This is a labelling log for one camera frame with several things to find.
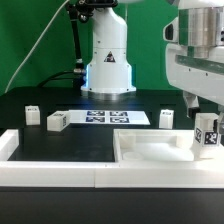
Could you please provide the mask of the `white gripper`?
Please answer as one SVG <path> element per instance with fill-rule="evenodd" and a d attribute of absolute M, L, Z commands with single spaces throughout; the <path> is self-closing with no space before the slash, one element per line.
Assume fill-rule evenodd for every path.
<path fill-rule="evenodd" d="M 187 116 L 200 112 L 198 97 L 224 106 L 224 47 L 209 51 L 208 59 L 192 58 L 177 44 L 166 47 L 166 75 L 170 85 L 183 90 Z M 217 119 L 217 132 L 224 135 L 224 112 Z"/>

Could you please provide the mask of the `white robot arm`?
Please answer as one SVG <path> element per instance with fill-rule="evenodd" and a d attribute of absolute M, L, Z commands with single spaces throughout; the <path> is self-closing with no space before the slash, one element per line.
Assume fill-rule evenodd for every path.
<path fill-rule="evenodd" d="M 95 97 L 116 98 L 134 92 L 126 60 L 127 24 L 113 8 L 137 0 L 79 0 L 80 16 L 92 18 L 93 57 L 82 87 Z M 199 97 L 217 103 L 220 115 L 212 122 L 224 135 L 224 0 L 166 0 L 178 15 L 163 29 L 167 42 L 166 75 L 183 91 L 187 115 L 199 111 Z"/>

